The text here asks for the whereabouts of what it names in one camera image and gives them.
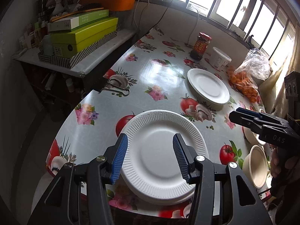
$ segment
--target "red jar label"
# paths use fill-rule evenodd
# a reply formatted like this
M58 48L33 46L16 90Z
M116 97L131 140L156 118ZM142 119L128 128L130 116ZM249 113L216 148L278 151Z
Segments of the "red jar label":
M198 54L203 55L205 53L207 46L208 46L208 43L204 43L202 41L196 41L196 43L194 45L194 50Z

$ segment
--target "round table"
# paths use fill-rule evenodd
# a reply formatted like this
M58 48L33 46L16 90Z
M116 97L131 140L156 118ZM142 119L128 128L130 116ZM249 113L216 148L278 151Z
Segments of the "round table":
M68 116L59 130L49 152L46 167L55 175L66 162L88 163L104 154L115 144L118 134L135 115L147 110L163 109L188 118L201 132L212 162L221 163L219 153L224 145L238 150L239 166L249 154L252 145L246 140L242 127L229 120L229 113L238 107L250 110L263 109L259 100L255 105L228 82L226 68L217 71L209 64L209 55L200 62L189 57L191 46L164 35L158 27L138 40L104 75L115 79L122 88L130 89L127 97L120 93L102 90L91 91ZM202 98L191 87L187 72L200 68L216 75L230 92L230 101L218 106ZM189 106L202 109L195 116ZM266 144L267 160L271 150ZM86 185L81 189L86 194ZM165 218L186 218L191 200L181 204L159 206L141 200L126 186L121 175L114 185L107 185L109 204L132 215L143 214ZM214 215L219 212L218 185L216 185Z

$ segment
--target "vase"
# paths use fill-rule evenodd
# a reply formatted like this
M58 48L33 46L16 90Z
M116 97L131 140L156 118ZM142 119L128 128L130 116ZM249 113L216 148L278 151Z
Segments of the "vase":
M64 12L64 10L65 10L64 7L62 6L62 0L55 0L55 2L56 2L56 6L52 12L52 15L54 15L54 16L58 15L59 13Z

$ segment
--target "orange container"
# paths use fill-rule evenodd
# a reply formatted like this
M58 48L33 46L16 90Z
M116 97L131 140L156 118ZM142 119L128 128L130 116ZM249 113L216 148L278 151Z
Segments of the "orange container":
M88 3L101 3L104 9L110 11L126 11L134 7L135 0L79 0L78 3L85 5Z

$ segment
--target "wall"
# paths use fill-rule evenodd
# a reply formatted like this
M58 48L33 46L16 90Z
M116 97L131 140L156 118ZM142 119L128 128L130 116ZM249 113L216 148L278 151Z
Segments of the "wall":
M137 24L140 20L141 11L146 5L147 3L139 2L137 6L135 16ZM152 3L144 10L141 19L141 32L139 37L143 36L159 21L165 10L166 7ZM197 17L169 8L163 19L160 21L159 27L165 34L171 36L172 39L187 43L188 36L192 32L196 22ZM231 64L235 67L238 67L243 62L247 52L249 51L236 39L201 19L198 20L197 27L190 37L190 45L194 45L199 32L208 34L212 38L212 41L207 48L208 53L212 52L213 47L221 49L231 57Z
M26 132L41 103L11 55L26 24L35 22L35 0L14 0L0 21L0 195L10 208L11 179Z

